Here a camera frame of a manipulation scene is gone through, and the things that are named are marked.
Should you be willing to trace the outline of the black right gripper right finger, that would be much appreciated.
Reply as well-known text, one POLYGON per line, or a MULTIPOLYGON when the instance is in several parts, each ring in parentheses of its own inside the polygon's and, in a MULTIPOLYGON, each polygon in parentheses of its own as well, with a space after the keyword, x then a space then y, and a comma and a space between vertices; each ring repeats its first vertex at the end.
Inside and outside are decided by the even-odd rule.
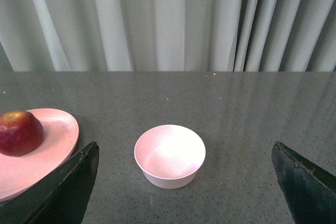
POLYGON ((295 223, 335 223, 335 176, 281 142, 271 160, 295 223))

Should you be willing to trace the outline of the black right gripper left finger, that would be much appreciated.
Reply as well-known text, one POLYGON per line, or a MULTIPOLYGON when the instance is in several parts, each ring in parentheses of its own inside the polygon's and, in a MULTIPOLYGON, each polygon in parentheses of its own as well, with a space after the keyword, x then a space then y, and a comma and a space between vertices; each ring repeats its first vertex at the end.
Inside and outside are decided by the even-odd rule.
POLYGON ((91 142, 50 174, 1 206, 1 223, 81 223, 99 164, 91 142))

